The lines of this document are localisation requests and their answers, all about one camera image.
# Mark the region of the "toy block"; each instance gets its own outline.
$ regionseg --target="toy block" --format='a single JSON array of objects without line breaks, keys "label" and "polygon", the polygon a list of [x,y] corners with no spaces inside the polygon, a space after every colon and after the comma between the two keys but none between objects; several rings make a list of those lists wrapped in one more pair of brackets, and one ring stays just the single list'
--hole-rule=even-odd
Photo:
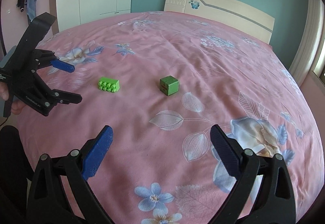
[{"label": "toy block", "polygon": [[102,77],[98,82],[98,86],[100,90],[115,93],[120,89],[120,81]]},{"label": "toy block", "polygon": [[172,77],[167,76],[160,79],[160,91],[163,92],[165,95],[170,96],[178,92],[179,81]]}]

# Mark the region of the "headboard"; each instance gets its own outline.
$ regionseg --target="headboard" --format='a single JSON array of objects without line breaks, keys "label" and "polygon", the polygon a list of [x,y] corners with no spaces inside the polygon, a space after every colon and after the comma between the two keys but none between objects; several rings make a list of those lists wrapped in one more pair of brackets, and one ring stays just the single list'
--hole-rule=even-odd
[{"label": "headboard", "polygon": [[164,11],[221,22],[269,44],[274,18],[237,0],[166,0]]}]

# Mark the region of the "white curtain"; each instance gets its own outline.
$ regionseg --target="white curtain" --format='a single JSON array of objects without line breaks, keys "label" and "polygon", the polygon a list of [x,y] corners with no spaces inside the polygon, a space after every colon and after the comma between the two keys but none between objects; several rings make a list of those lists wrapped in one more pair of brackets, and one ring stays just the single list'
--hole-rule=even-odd
[{"label": "white curtain", "polygon": [[303,37],[289,72],[301,86],[315,59],[324,23],[322,0],[308,0],[308,12]]}]

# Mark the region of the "floral bedspread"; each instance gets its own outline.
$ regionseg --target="floral bedspread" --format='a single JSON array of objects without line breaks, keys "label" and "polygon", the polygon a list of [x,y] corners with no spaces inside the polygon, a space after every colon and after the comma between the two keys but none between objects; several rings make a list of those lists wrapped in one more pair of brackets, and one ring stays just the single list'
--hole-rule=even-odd
[{"label": "floral bedspread", "polygon": [[[243,148],[283,155],[297,220],[323,186],[324,156],[311,111],[272,48],[247,34],[186,14],[145,12],[63,31],[40,48],[76,68],[72,74],[39,70],[43,80],[83,100],[59,104],[48,117],[25,108],[18,127],[26,154],[35,168],[41,154],[67,155],[110,125],[113,144],[88,183],[117,224],[212,218],[235,183],[209,140],[214,124]],[[168,75],[180,82],[171,96],[159,90]],[[99,90],[102,76],[119,79],[121,89]],[[241,216],[260,183],[258,177]]]}]

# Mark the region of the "dark green cube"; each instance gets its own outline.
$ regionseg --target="dark green cube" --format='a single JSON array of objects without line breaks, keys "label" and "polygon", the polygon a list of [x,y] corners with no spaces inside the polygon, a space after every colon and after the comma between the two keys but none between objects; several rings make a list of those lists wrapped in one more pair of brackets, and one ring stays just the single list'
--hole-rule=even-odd
[{"label": "dark green cube", "polygon": [[172,76],[167,76],[160,79],[159,88],[160,91],[163,92],[165,95],[170,96],[178,92],[178,85],[179,81],[176,78]]}]

